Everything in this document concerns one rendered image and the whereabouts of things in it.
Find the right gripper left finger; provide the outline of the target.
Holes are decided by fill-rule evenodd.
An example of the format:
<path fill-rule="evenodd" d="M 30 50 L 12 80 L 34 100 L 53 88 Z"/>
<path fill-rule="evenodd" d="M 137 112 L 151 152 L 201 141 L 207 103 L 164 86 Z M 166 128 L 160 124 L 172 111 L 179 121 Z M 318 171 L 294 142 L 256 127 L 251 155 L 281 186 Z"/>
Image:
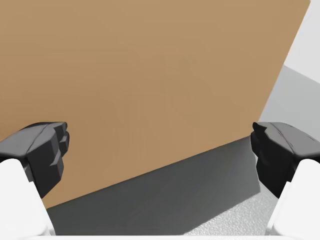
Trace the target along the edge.
<path fill-rule="evenodd" d="M 61 180 L 70 134 L 37 122 L 0 141 L 0 236 L 54 236 L 42 199 Z"/>

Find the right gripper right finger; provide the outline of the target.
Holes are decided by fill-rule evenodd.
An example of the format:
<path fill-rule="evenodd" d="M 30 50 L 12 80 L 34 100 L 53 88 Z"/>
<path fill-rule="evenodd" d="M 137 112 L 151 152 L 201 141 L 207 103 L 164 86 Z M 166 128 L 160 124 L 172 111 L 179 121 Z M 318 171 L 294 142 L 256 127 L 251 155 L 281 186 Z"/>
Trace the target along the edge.
<path fill-rule="evenodd" d="M 320 141 L 283 122 L 252 128 L 258 178 L 278 199 L 265 234 L 320 236 Z"/>

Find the tall board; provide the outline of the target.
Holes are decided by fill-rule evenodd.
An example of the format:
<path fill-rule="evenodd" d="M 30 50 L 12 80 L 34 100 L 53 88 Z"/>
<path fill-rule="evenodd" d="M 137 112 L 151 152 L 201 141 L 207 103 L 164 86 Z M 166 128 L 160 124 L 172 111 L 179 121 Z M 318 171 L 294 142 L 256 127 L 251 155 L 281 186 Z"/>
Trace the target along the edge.
<path fill-rule="evenodd" d="M 248 136 L 310 0 L 0 0 L 0 139 L 68 124 L 48 208 Z"/>

